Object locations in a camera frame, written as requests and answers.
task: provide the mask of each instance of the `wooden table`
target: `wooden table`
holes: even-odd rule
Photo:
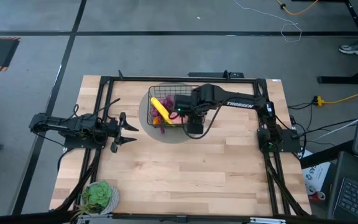
[[[92,113],[100,76],[84,76],[77,103],[78,114]],[[222,107],[210,132],[200,140],[180,144],[154,140],[142,129],[139,102],[150,86],[159,82],[115,81],[109,110],[118,117],[126,112],[129,124],[139,132],[123,131],[137,141],[123,144],[117,154],[102,151],[97,181],[115,185],[120,194],[114,213],[188,215],[272,215],[267,175],[258,150],[257,114],[253,110]],[[251,84],[214,83],[227,91],[253,94]],[[290,125],[280,80],[267,80],[270,100],[277,116]],[[107,88],[104,88],[105,101]],[[211,119],[208,113],[206,122]],[[67,154],[61,163],[50,208],[58,207],[77,184],[84,149]],[[290,153],[281,153],[285,183],[303,209],[311,212],[300,163]],[[280,191],[277,202],[283,213]]]

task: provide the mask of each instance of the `green object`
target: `green object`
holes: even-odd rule
[[[106,181],[92,185],[89,188],[89,204],[101,205],[103,208],[107,206],[112,197],[112,189]]]

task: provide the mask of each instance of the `shoe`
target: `shoe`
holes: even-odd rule
[[[351,45],[340,45],[339,51],[344,54],[357,54],[358,55],[358,42]]]

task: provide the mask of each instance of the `gray carpet floor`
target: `gray carpet floor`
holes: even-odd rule
[[[70,31],[80,0],[0,0],[0,30]],[[303,31],[357,31],[343,3],[319,2],[294,17],[275,1],[238,0],[244,7],[298,23]],[[309,2],[286,1],[299,11]],[[353,0],[358,14],[358,1]],[[80,31],[128,30],[242,30],[280,31],[285,22],[243,10],[230,0],[88,0]],[[343,55],[338,45],[358,37],[302,37],[286,43],[283,37],[120,36],[77,37],[53,111],[69,116],[83,75],[185,76],[188,72],[243,72],[249,78],[282,79],[289,105],[309,102],[314,95],[331,101],[358,93],[358,85],[319,85],[320,75],[353,75],[358,56]],[[28,125],[45,109],[68,37],[22,37],[7,72],[0,72],[0,215],[10,212],[12,199],[29,156],[34,135]],[[290,111],[307,125],[310,111]],[[313,110],[311,128],[358,115],[358,98]],[[353,128],[322,139],[339,144],[354,135]],[[58,141],[56,133],[48,136]],[[328,146],[309,144],[308,150]],[[45,142],[24,206],[24,213],[45,212],[57,176],[61,148]]]

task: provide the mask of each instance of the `wire basket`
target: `wire basket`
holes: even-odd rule
[[[175,96],[175,95],[191,95],[191,91],[194,88],[197,88],[196,85],[159,85],[159,86],[151,86],[149,88],[149,100],[147,103],[147,124],[157,128],[163,126],[164,128],[175,128],[182,127],[182,124],[168,124],[163,122],[162,124],[154,124],[154,117],[152,116],[152,111],[154,109],[153,104],[150,102],[152,97],[156,97],[159,101],[165,99],[167,96]],[[172,112],[173,108],[166,108],[168,112]]]

